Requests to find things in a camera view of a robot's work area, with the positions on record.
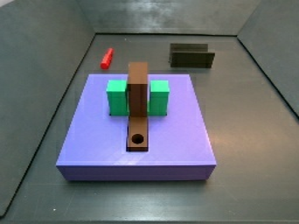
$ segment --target gray wall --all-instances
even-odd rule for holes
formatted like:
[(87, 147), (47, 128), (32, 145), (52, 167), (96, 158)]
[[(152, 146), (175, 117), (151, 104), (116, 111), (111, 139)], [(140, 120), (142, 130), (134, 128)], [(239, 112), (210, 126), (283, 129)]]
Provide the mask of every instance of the gray wall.
[(0, 8), (0, 216), (94, 35), (75, 0)]
[(238, 35), (260, 0), (78, 0), (99, 33)]
[(13, 0), (0, 0), (0, 7), (9, 4)]
[(238, 38), (299, 115), (299, 1), (263, 0)]

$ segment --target red stick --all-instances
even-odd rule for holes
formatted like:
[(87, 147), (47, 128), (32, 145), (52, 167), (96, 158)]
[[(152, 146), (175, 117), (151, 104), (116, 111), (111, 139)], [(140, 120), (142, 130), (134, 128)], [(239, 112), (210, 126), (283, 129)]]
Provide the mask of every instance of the red stick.
[(104, 58), (100, 62), (100, 68), (102, 69), (108, 69), (110, 63), (111, 63), (111, 60), (112, 60), (112, 56), (114, 56), (114, 48), (108, 48), (107, 49), (107, 54), (104, 55)]

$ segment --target purple platform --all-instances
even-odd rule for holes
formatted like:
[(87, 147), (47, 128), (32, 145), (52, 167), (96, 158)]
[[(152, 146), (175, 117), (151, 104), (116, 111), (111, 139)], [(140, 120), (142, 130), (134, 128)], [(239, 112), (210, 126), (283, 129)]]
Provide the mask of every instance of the purple platform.
[(108, 115), (108, 80), (91, 74), (56, 166), (67, 180), (207, 179), (216, 166), (188, 74), (150, 74), (170, 81), (167, 116), (148, 118), (148, 152), (127, 152), (127, 116)]

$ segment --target brown wooden bar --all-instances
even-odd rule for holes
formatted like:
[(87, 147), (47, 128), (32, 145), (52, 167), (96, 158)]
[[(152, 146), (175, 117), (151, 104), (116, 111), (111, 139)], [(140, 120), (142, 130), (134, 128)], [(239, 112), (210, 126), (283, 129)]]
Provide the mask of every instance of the brown wooden bar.
[(127, 78), (128, 128), (127, 151), (148, 151), (147, 63), (128, 64)]

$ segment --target green cube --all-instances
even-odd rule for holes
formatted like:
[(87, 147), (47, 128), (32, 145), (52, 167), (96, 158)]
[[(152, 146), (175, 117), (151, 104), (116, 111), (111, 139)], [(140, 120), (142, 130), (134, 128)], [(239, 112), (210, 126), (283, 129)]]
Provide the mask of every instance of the green cube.
[(168, 80), (152, 80), (150, 84), (150, 116), (166, 116), (170, 95)]
[(167, 97), (170, 94), (168, 80), (151, 80), (150, 82), (151, 97)]
[(128, 116), (127, 113), (127, 81), (110, 80), (107, 83), (107, 99), (110, 114), (112, 116)]

